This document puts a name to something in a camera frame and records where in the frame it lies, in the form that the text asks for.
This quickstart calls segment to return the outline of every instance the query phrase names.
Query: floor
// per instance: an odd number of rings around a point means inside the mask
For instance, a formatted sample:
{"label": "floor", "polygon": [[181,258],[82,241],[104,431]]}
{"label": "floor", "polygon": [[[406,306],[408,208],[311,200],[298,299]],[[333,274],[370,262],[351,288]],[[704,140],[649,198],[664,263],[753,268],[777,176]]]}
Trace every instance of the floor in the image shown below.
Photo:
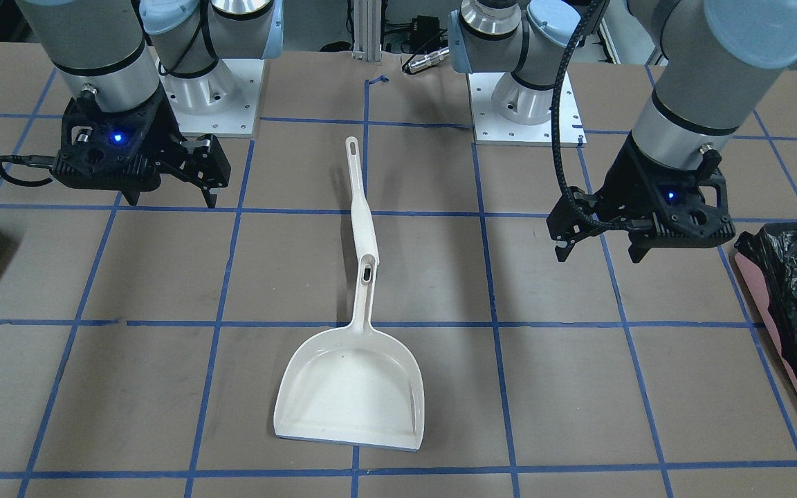
{"label": "floor", "polygon": [[[660,70],[571,67],[570,182],[601,184]],[[450,67],[285,53],[267,77],[216,209],[171,178],[138,207],[0,182],[0,496],[797,497],[797,400],[730,243],[633,265],[611,233],[558,264],[547,149],[473,144]],[[0,44],[0,154],[52,154],[67,98],[41,48]],[[797,220],[797,73],[739,133],[739,231]],[[272,428],[291,354],[349,317],[348,135],[375,325],[423,370],[417,453]]]}

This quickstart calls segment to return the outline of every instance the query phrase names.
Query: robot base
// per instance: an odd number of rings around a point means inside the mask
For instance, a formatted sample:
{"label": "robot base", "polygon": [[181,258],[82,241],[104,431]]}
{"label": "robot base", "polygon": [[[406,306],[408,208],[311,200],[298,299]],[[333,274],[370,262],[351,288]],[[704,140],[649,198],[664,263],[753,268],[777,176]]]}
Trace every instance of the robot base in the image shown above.
{"label": "robot base", "polygon": [[228,108],[218,113],[187,114],[175,109],[174,117],[183,135],[217,133],[220,138],[253,138],[265,61],[224,59],[223,62],[232,71],[239,94]]}
{"label": "robot base", "polygon": [[[551,120],[540,125],[522,125],[510,122],[494,108],[491,94],[502,76],[503,73],[472,73],[468,76],[475,142],[483,145],[551,145]],[[562,91],[562,145],[576,146],[581,140],[585,144],[586,133],[583,132],[569,76],[565,76]]]}

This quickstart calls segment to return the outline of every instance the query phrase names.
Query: white dustpan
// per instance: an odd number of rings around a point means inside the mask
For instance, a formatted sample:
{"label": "white dustpan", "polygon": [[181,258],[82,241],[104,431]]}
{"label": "white dustpan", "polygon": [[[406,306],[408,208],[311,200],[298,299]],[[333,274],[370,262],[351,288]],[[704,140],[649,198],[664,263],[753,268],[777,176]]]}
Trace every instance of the white dustpan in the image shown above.
{"label": "white dustpan", "polygon": [[358,258],[352,321],[314,335],[291,357],[275,401],[275,435],[420,450],[420,367],[404,344],[371,326],[380,257],[354,136],[346,139],[346,157],[352,186],[352,236]]}

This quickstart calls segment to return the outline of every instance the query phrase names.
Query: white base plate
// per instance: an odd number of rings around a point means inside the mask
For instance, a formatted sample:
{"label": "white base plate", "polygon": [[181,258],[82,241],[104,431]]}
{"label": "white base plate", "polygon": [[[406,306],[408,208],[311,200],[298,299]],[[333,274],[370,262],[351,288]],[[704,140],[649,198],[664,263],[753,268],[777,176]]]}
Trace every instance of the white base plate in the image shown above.
{"label": "white base plate", "polygon": [[180,130],[186,136],[199,136],[215,133],[220,138],[252,138],[257,123],[257,107],[260,103],[260,89],[263,84],[261,59],[224,59],[235,76],[235,83],[241,91],[235,100],[219,113],[195,114],[174,110]]}
{"label": "white base plate", "polygon": [[[475,142],[485,145],[551,145],[551,120],[540,125],[522,125],[510,122],[491,104],[491,94],[503,73],[472,73],[469,75],[469,101],[475,123]],[[570,76],[565,76],[560,104],[560,132],[562,145],[576,146],[586,143],[583,121],[576,108]]]}

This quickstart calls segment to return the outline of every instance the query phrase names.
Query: metal post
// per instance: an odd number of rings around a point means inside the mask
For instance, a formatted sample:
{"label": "metal post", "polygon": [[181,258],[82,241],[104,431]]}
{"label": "metal post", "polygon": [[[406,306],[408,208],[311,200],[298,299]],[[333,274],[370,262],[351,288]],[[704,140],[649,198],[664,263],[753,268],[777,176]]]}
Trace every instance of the metal post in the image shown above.
{"label": "metal post", "polygon": [[352,0],[352,57],[380,63],[381,0]]}

